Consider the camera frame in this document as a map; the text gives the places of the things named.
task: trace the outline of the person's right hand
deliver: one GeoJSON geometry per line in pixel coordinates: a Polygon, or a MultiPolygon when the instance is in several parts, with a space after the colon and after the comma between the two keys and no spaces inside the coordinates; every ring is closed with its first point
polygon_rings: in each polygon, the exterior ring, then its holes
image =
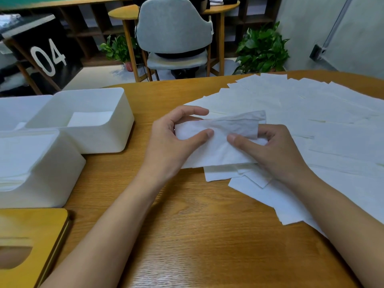
{"type": "Polygon", "coordinates": [[[258,145],[238,134],[230,134],[228,142],[251,155],[273,177],[293,187],[314,173],[301,156],[285,125],[259,124],[258,136],[266,137],[266,145],[258,145]]]}

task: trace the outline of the fingernail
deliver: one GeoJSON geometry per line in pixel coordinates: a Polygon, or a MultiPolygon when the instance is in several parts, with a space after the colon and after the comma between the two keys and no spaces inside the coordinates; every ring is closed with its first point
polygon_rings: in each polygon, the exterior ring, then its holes
{"type": "Polygon", "coordinates": [[[211,138],[212,136],[214,136],[215,132],[213,129],[207,129],[207,134],[208,134],[208,137],[211,138]]]}
{"type": "Polygon", "coordinates": [[[230,134],[228,134],[228,136],[227,136],[227,141],[228,141],[230,144],[233,144],[233,142],[235,141],[236,136],[237,136],[237,134],[235,134],[235,133],[230,133],[230,134]]]}

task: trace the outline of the open white bin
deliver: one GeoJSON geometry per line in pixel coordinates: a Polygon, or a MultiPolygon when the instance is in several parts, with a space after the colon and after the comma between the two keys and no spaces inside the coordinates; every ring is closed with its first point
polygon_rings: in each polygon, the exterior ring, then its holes
{"type": "Polygon", "coordinates": [[[84,165],[58,130],[0,133],[0,208],[62,207],[84,165]]]}
{"type": "Polygon", "coordinates": [[[52,95],[0,98],[0,131],[22,128],[52,95]]]}
{"type": "Polygon", "coordinates": [[[61,91],[24,126],[56,128],[81,154],[121,152],[134,117],[123,88],[61,91]]]}

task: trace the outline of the flower pot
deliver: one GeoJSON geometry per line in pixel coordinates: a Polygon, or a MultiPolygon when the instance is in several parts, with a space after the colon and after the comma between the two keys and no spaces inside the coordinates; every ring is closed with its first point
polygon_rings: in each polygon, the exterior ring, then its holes
{"type": "Polygon", "coordinates": [[[128,72],[133,72],[132,62],[127,61],[124,63],[124,65],[128,72]]]}

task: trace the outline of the chair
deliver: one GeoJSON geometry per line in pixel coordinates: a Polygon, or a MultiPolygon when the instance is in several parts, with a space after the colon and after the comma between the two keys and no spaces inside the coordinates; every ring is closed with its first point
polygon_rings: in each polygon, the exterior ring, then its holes
{"type": "Polygon", "coordinates": [[[207,64],[210,73],[212,21],[204,21],[189,0],[147,0],[135,28],[137,43],[149,52],[147,71],[189,69],[207,64]],[[155,53],[185,53],[207,47],[203,53],[181,59],[166,59],[155,53]]]}

